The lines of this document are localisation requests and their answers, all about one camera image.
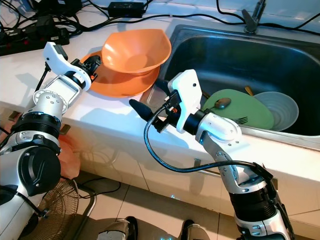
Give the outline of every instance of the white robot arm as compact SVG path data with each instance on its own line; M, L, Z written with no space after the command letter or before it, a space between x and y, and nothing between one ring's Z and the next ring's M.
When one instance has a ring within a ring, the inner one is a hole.
M26 111L0 146L0 239L16 240L33 213L46 217L37 206L60 179L58 141L62 115L87 91L97 77L99 56L69 63L60 45L48 42L46 68L57 76L37 90Z
M152 157L163 167L178 173L218 167L241 232L239 240L294 240L285 206L271 181L273 176L259 164L233 160L224 151L228 149L230 153L248 146L240 127L230 119L198 109L202 91L195 70L179 73L167 83L167 89L163 86L169 96L154 114L143 103L130 100L131 106L147 121L144 141ZM158 114L164 110L168 117L162 121ZM180 133L186 131L195 135L195 140L203 145L215 162L190 168L178 168L164 162L152 149L148 131L154 125L160 133L169 124Z

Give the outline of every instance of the orange bowl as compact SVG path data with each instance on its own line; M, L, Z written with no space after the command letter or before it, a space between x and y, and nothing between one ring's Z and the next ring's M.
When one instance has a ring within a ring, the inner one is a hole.
M101 51L106 68L138 76L159 67L170 54L171 43L162 29L112 33Z

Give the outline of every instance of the sink basin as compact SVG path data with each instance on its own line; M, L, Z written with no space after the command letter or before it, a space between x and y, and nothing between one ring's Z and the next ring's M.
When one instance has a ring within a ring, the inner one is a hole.
M222 89L245 93L245 86L255 94L289 95L299 107L299 117L290 128L277 132L242 126L242 132L320 150L320 44L187 25L178 25L170 41L172 53L158 78L169 81L195 69L209 95ZM140 101L156 110L165 97L154 86Z

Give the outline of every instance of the floor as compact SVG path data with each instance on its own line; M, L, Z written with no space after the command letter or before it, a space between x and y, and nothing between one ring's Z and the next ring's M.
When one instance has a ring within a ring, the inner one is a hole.
M82 172L77 178L83 183L98 176ZM87 184L97 193L116 189L117 181L102 179ZM80 190L82 196L87 193ZM78 214L64 238L71 240L78 228L89 199L79 201ZM206 240L235 240L240 236L234 218L219 214L176 199L161 196L127 184L121 184L118 191L97 196L96 205L86 222L79 240L96 240L98 233L118 218L134 216L138 219L138 240L177 240L184 220L192 219L206 231ZM309 240L297 237L297 240Z

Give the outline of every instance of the black rubber tip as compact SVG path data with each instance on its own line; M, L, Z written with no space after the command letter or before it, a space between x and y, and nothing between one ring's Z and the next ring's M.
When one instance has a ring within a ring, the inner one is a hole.
M127 216L125 218L129 224L129 236L127 240L138 240L138 222L134 216Z

